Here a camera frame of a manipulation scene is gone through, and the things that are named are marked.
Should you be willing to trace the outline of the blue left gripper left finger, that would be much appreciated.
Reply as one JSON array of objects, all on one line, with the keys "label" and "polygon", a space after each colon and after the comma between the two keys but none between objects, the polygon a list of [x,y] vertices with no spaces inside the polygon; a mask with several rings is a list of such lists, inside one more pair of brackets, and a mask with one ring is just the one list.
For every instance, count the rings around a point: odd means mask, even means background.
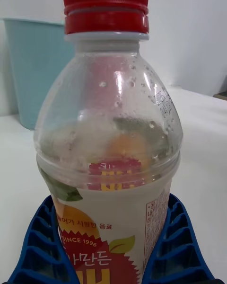
[{"label": "blue left gripper left finger", "polygon": [[74,271],[58,235],[53,201],[45,198],[27,229],[8,284],[75,284]]}]

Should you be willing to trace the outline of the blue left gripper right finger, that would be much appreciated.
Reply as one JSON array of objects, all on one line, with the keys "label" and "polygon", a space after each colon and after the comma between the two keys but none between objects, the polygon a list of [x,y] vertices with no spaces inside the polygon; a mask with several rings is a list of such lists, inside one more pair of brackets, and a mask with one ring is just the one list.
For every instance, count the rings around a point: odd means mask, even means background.
[{"label": "blue left gripper right finger", "polygon": [[151,253],[143,284],[196,284],[214,280],[182,202],[169,196],[166,222]]}]

